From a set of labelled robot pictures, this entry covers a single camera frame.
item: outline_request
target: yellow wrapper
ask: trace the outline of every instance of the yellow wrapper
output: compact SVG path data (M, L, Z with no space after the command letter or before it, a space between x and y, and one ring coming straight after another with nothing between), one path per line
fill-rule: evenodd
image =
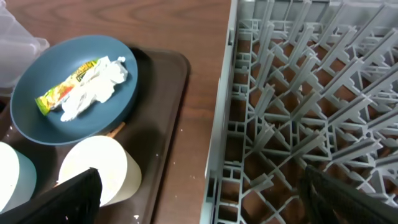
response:
M42 114L47 115L50 110L53 110L60 105L62 100L66 99L66 96L69 94L69 92L80 83L86 72L97 64L97 61L98 60L92 60L84 63L64 82L51 88L43 96L36 98L36 104Z

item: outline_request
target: brown tray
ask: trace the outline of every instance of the brown tray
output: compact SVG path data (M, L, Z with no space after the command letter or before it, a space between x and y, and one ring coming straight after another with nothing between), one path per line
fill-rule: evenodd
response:
M138 63L138 94L126 125L115 139L130 153L142 172L139 190L129 199L100 208L96 223L150 223L169 151L189 62L166 50L131 49ZM24 138L11 126L9 108L0 114L0 136L35 165L33 198L51 189L63 159L73 145L43 146Z

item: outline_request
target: gray dish rack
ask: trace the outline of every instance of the gray dish rack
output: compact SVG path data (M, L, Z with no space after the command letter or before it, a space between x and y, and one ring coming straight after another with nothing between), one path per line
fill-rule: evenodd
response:
M311 164L398 207L398 2L232 0L201 224L305 221Z

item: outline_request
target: wooden table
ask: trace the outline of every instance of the wooden table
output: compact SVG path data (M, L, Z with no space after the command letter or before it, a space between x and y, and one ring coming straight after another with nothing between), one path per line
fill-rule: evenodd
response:
M12 0L7 8L51 45L84 34L110 35L126 44L176 50L191 75L154 223L198 223L205 189L230 1L226 0Z

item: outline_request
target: blue plate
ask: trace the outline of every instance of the blue plate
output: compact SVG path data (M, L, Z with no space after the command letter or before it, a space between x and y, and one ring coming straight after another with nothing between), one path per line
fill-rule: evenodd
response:
M61 122L61 108L44 116L35 98L63 82L80 65L108 56L122 56L129 74L115 86L105 103L95 102L72 121ZM23 74L11 98L11 118L28 139L46 145L63 145L115 128L128 114L136 95L137 61L122 42L103 35L87 35L57 44L45 51Z

